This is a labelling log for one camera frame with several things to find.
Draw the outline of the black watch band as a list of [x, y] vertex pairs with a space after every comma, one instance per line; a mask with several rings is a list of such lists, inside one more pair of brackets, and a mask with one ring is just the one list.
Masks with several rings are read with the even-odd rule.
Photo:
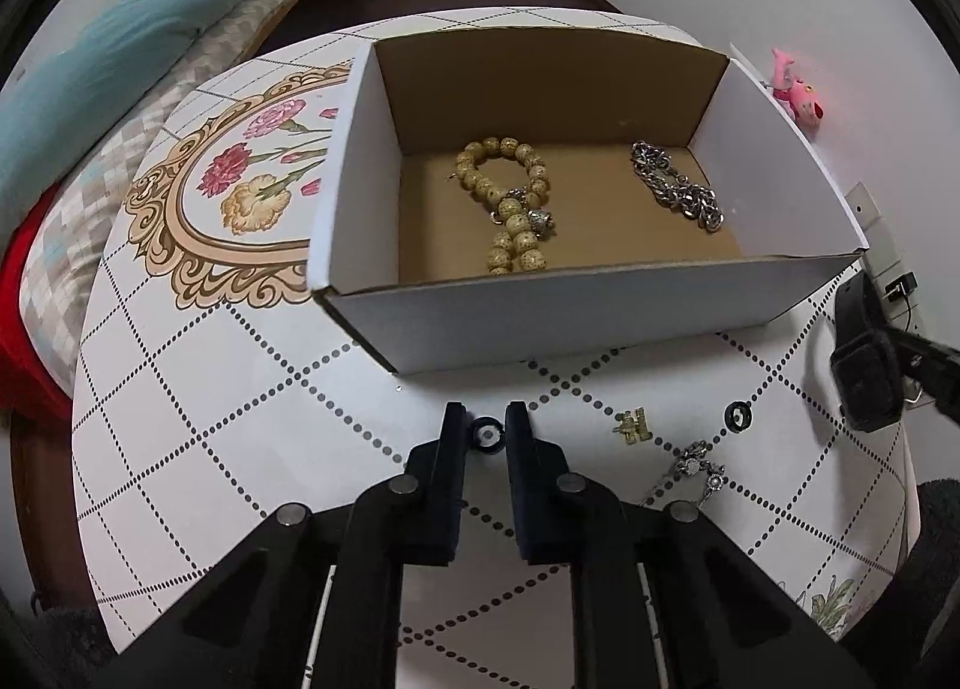
[[866, 272], [839, 286], [830, 371], [844, 419], [855, 431], [880, 431], [900, 421], [905, 409], [900, 347], [905, 335], [890, 324]]

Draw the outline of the gold H earring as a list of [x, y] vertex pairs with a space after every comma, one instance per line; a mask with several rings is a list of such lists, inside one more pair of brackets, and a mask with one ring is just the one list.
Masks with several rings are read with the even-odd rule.
[[613, 428], [613, 432], [619, 434], [627, 446], [634, 446], [652, 439], [652, 432], [647, 425], [646, 411], [643, 407], [617, 414], [617, 426]]

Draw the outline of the black charger plug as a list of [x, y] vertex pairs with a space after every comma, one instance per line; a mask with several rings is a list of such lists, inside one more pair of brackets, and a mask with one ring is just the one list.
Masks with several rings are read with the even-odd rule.
[[907, 302], [918, 288], [918, 278], [913, 270], [897, 276], [892, 283], [885, 286], [884, 299], [887, 302]]

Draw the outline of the white cardboard box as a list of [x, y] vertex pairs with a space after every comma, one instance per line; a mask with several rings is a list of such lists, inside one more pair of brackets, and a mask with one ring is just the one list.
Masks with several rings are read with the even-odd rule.
[[[542, 155], [547, 265], [493, 276], [455, 179], [474, 140]], [[397, 36], [356, 54], [309, 240], [309, 290], [397, 374], [765, 324], [864, 254], [827, 168], [754, 75], [596, 28]]]

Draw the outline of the pink panther plush toy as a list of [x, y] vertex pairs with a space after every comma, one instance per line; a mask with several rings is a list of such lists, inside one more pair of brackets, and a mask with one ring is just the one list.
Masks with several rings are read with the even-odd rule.
[[794, 59], [788, 52], [779, 51], [777, 47], [771, 49], [773, 54], [773, 74], [771, 74], [771, 93], [773, 98], [793, 114], [794, 122], [815, 134], [823, 118], [823, 109], [817, 90], [800, 77], [794, 75]]

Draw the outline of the checkered mattress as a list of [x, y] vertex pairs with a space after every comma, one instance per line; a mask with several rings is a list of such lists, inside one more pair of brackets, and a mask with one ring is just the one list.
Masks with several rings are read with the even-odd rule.
[[133, 176], [185, 96], [251, 56], [297, 0], [242, 0], [192, 41], [177, 64], [107, 132], [67, 177], [28, 237], [14, 317], [28, 351], [60, 389], [75, 380], [94, 277]]

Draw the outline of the teal quilt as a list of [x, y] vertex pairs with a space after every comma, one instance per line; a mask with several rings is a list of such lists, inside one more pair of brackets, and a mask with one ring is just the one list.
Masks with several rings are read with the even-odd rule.
[[2, 236], [244, 0], [121, 0], [2, 95]]

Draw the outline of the wall power strip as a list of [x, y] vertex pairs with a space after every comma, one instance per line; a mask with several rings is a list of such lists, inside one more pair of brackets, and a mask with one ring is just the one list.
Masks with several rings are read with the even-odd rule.
[[[869, 275], [889, 324], [914, 335], [928, 335], [926, 319], [919, 306], [919, 299], [923, 293], [919, 286], [918, 273], [911, 267], [905, 252], [901, 251], [900, 246], [896, 244], [892, 228], [880, 213], [880, 208], [877, 207], [871, 192], [866, 185], [858, 182], [846, 194], [846, 201], [867, 240], [866, 255], [861, 258], [862, 270]], [[918, 278], [918, 288], [913, 296], [907, 302], [885, 301], [885, 286], [892, 283], [897, 276], [910, 270], [913, 270]]]

